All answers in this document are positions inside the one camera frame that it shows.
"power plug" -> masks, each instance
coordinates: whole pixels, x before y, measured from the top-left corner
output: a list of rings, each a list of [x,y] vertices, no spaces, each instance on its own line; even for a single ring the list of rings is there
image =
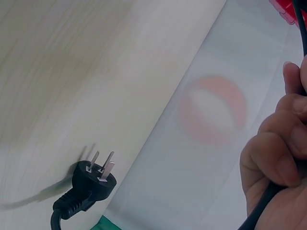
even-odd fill
[[[114,152],[111,152],[100,166],[95,163],[99,152],[92,161],[78,162],[72,176],[72,189],[65,193],[53,204],[51,229],[61,230],[61,219],[69,219],[80,211],[87,211],[96,201],[107,199],[117,184],[111,174],[114,162],[111,161]]]

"power cord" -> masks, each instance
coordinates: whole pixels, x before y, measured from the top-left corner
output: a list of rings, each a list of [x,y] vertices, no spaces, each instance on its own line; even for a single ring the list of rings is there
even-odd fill
[[[304,50],[304,56],[307,55],[307,29],[305,25],[305,21],[303,18],[303,14],[301,10],[307,9],[307,3],[306,1],[299,1],[299,0],[292,0],[292,5],[296,14],[298,26],[301,32],[302,36],[302,43],[303,43],[303,50]],[[265,190],[264,194],[260,198],[260,201],[252,211],[252,213],[249,215],[249,217],[245,220],[245,222],[241,225],[241,227],[238,230],[253,230],[255,229],[257,222],[263,213],[265,207],[268,205],[268,203],[273,199],[273,197],[285,189],[286,187],[274,184],[273,182],[269,183],[269,186]]]
[[[96,201],[107,199],[117,184],[111,174],[114,162],[111,152],[103,166],[95,164],[99,152],[92,161],[78,162],[72,176],[72,189],[53,204],[51,230],[61,230],[61,219],[69,219],[80,211],[87,211]]]

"metal prong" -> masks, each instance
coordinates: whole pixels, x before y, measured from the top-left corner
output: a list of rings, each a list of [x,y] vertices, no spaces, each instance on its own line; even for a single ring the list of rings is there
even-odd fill
[[[104,165],[102,166],[102,168],[100,170],[98,170],[100,173],[102,173],[102,171],[105,169],[106,165],[109,164],[109,162],[111,161],[111,158],[114,155],[114,151],[110,152],[109,156],[106,159],[106,162],[104,163]]]
[[[105,168],[102,172],[102,175],[101,177],[99,178],[98,177],[98,180],[101,181],[101,182],[107,182],[107,177],[110,175],[113,167],[114,167],[115,163],[110,161],[107,165],[105,165]]]
[[[89,172],[89,173],[92,172],[92,167],[94,166],[95,161],[97,160],[98,156],[99,156],[99,151],[97,151],[96,154],[94,155],[94,157],[93,157],[93,159],[91,161],[90,167],[86,166],[85,169],[86,169],[87,172]]]

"hand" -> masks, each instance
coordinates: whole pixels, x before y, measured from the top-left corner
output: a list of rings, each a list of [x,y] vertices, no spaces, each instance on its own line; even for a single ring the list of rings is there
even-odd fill
[[[307,97],[299,95],[307,89],[307,59],[301,69],[286,63],[283,74],[287,95],[263,121],[240,158],[248,215],[269,181],[289,187],[265,208],[257,230],[307,229]]]

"green object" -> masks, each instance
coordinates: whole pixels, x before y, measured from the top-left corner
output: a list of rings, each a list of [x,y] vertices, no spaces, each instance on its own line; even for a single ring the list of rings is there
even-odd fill
[[[99,222],[91,230],[121,230],[105,216],[102,216]]]

